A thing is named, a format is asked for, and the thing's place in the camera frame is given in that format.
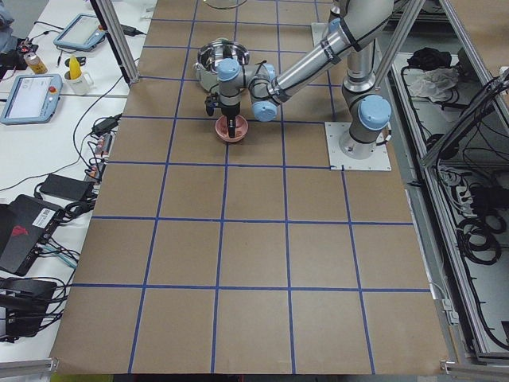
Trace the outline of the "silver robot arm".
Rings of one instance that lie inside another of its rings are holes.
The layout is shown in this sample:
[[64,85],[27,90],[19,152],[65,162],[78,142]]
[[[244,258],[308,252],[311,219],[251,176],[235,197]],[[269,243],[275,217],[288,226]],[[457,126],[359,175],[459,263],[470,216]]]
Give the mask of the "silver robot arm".
[[223,59],[217,67],[217,88],[204,102],[207,114],[213,115],[215,109],[220,109],[227,135],[234,138],[241,91],[249,93],[254,117],[259,122],[269,122],[277,116],[278,106],[346,59],[343,96],[352,123],[340,138],[340,148],[351,158],[369,158],[392,113],[389,102],[373,92],[376,79],[373,65],[375,39],[387,25],[393,9],[392,1],[335,1],[320,41],[280,74],[265,62],[241,65],[234,58]]

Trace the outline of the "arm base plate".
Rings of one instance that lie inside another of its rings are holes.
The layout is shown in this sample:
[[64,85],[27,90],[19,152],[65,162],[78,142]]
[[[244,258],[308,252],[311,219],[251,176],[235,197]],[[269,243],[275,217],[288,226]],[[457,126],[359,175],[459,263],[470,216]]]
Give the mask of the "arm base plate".
[[328,47],[328,23],[314,22],[311,24],[313,46],[325,51]]
[[351,141],[350,123],[325,122],[325,137],[331,170],[391,171],[384,132],[370,145]]

